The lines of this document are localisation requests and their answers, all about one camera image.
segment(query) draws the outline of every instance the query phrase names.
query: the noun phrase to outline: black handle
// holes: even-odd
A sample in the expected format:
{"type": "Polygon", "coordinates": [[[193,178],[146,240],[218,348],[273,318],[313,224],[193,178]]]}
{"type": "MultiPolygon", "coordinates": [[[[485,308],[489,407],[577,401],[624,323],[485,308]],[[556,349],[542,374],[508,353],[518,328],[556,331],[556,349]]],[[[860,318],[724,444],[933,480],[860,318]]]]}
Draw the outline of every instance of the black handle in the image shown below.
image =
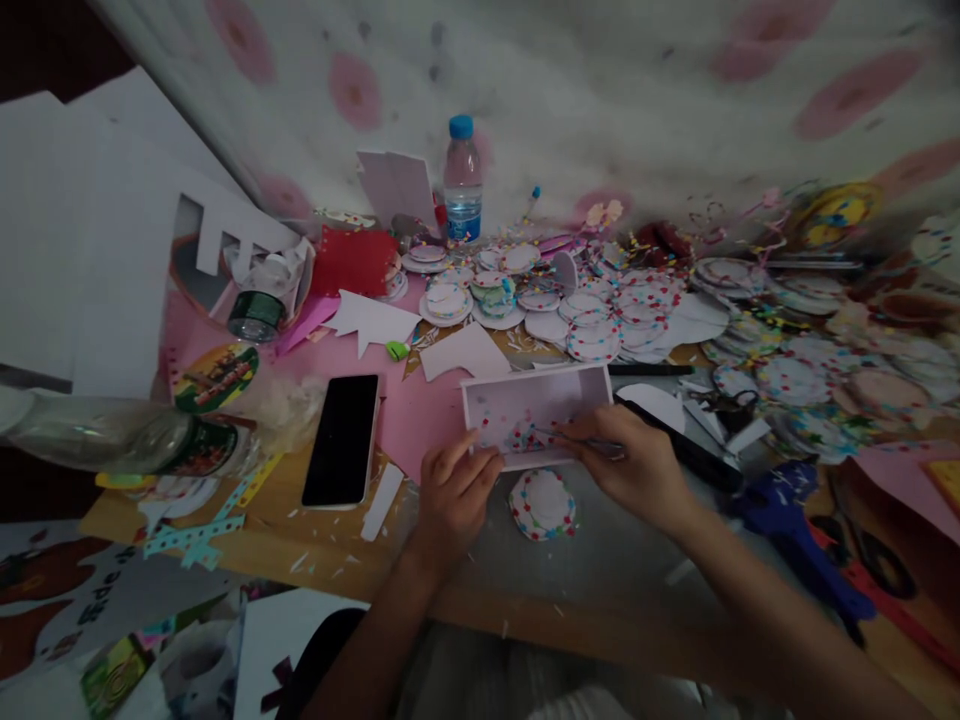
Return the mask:
{"type": "Polygon", "coordinates": [[[673,445],[673,451],[677,455],[677,460],[686,465],[693,474],[707,483],[707,485],[715,490],[729,494],[739,492],[743,487],[743,473],[727,465],[722,458],[718,458],[709,450],[700,447],[683,433],[678,433],[632,400],[624,400],[617,395],[614,396],[614,401],[619,405],[623,405],[634,415],[637,415],[647,423],[647,425],[652,425],[658,430],[663,430],[667,433],[670,437],[670,443],[673,445]]]}
{"type": "Polygon", "coordinates": [[[633,363],[631,365],[607,365],[611,377],[618,375],[693,375],[695,368],[691,365],[650,365],[648,363],[633,363]]]}

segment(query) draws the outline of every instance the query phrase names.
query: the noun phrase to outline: paper decoration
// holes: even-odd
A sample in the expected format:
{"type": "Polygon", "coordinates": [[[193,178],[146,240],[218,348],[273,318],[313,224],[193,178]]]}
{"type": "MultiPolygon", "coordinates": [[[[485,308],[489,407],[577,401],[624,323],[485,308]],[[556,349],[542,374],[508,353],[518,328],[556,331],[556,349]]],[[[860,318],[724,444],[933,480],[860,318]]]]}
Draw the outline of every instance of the paper decoration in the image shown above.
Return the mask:
{"type": "Polygon", "coordinates": [[[437,235],[427,163],[398,153],[358,152],[360,186],[385,228],[397,214],[409,215],[437,235]]]}
{"type": "Polygon", "coordinates": [[[398,307],[342,290],[337,314],[323,325],[336,330],[337,337],[356,331],[360,359],[370,343],[405,342],[421,319],[398,307]]]}
{"type": "Polygon", "coordinates": [[[363,516],[360,537],[367,542],[373,542],[380,535],[380,528],[383,527],[383,521],[387,519],[387,513],[390,512],[390,506],[393,505],[393,500],[397,497],[397,491],[402,483],[403,471],[393,463],[387,463],[377,485],[377,493],[373,496],[373,502],[370,503],[370,509],[363,516]]]}
{"type": "Polygon", "coordinates": [[[617,396],[635,402],[679,433],[682,433],[687,426],[686,416],[683,414],[683,403],[665,390],[653,385],[637,383],[620,388],[617,390],[617,396]]]}
{"type": "Polygon", "coordinates": [[[458,367],[475,378],[510,373],[510,361],[479,323],[471,323],[421,351],[420,362],[427,382],[458,367]]]}

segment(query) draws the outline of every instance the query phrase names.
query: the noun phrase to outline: fabric backdrop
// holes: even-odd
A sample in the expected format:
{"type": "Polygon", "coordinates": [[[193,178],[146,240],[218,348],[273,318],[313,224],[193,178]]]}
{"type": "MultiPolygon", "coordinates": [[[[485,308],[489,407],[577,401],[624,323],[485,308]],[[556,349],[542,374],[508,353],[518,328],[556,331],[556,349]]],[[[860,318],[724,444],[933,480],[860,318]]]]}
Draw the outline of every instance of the fabric backdrop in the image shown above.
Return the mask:
{"type": "Polygon", "coordinates": [[[947,0],[94,5],[277,218],[368,212],[357,149],[423,157],[439,181],[457,113],[475,118],[486,232],[535,185],[543,225],[616,198],[691,230],[771,187],[872,179],[888,219],[956,197],[947,0]]]}

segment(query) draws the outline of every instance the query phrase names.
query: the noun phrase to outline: craft supplies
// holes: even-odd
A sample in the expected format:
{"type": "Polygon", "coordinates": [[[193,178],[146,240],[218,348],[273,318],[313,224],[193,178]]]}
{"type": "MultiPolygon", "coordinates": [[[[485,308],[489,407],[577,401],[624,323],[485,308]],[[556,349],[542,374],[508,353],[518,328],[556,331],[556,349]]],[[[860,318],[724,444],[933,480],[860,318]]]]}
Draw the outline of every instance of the craft supplies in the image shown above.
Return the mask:
{"type": "Polygon", "coordinates": [[[545,542],[576,535],[577,503],[563,476],[549,468],[528,470],[510,491],[508,504],[520,532],[545,542]]]}

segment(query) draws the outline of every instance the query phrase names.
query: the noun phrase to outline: tweezers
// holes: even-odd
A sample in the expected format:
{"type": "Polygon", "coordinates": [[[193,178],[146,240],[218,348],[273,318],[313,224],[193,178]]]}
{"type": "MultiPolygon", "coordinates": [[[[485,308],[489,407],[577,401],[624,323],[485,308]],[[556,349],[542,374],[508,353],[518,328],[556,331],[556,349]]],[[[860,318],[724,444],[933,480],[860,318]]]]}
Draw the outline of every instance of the tweezers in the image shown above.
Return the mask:
{"type": "Polygon", "coordinates": [[[600,438],[587,438],[586,440],[574,440],[569,438],[566,435],[563,435],[558,432],[553,432],[552,430],[543,430],[538,427],[533,428],[535,432],[542,433],[543,435],[549,435],[550,437],[563,438],[568,442],[580,443],[581,445],[586,445],[593,450],[596,450],[601,455],[605,456],[607,460],[623,460],[627,454],[624,452],[624,446],[620,443],[611,442],[610,440],[601,440],[600,438]]]}

